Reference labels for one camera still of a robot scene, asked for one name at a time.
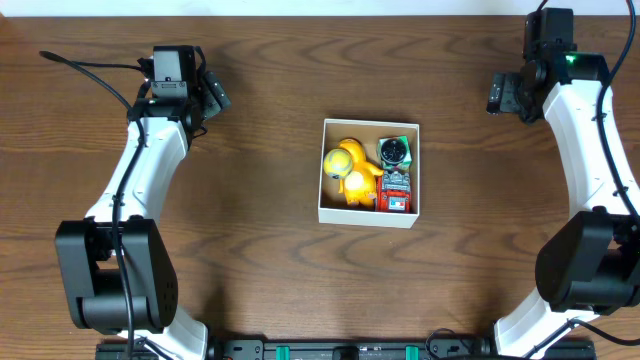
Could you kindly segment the rubik's cube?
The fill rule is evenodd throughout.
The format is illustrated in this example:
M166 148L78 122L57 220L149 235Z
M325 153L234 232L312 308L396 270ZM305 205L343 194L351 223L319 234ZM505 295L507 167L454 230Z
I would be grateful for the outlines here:
M409 141L406 136L381 138L377 154L385 170L408 171L412 163Z

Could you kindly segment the black round cap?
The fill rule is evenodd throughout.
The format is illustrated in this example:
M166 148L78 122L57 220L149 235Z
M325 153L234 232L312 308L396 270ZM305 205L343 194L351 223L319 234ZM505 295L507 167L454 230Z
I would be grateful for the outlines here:
M384 165L399 166L409 160L408 139L406 136L382 138L379 140L377 152Z

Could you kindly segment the yellow minion ball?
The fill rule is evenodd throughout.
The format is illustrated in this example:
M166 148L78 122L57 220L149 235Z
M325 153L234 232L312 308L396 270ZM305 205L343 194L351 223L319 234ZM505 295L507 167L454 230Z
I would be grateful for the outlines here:
M344 179L353 169L351 154L341 148L330 150L323 160L324 173L333 179Z

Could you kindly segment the red toy robot car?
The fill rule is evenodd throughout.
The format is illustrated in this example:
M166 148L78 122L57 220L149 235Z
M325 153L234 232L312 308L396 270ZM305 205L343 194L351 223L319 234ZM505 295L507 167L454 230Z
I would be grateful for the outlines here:
M384 171L377 180L377 212L409 213L411 180L408 173Z

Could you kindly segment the orange duck-like toy figure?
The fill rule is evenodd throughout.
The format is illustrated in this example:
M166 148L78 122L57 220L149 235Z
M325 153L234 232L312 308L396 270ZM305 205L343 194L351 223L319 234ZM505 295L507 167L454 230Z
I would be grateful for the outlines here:
M357 140L341 140L338 148L347 151L353 163L351 172L340 181L340 193L345 195L349 206L373 209L377 199L376 178L384 171L367 160L365 149Z

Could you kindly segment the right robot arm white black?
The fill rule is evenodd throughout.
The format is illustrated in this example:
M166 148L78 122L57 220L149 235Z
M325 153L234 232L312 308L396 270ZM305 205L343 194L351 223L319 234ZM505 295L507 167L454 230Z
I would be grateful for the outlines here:
M590 358L591 345L569 333L639 303L639 186L614 118L618 67L579 51L573 34L571 9L541 4L526 18L523 66L493 78L488 113L549 124L569 218L537 255L534 290L494 323L478 357Z

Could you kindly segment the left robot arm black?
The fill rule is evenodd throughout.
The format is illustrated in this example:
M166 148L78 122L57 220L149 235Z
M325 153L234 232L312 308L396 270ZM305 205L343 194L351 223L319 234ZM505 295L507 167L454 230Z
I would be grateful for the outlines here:
M198 46L157 46L126 102L127 140L97 202L60 223L57 259L71 321L120 337L99 359L210 359L208 327L179 304L176 271L157 221L174 173L229 96Z

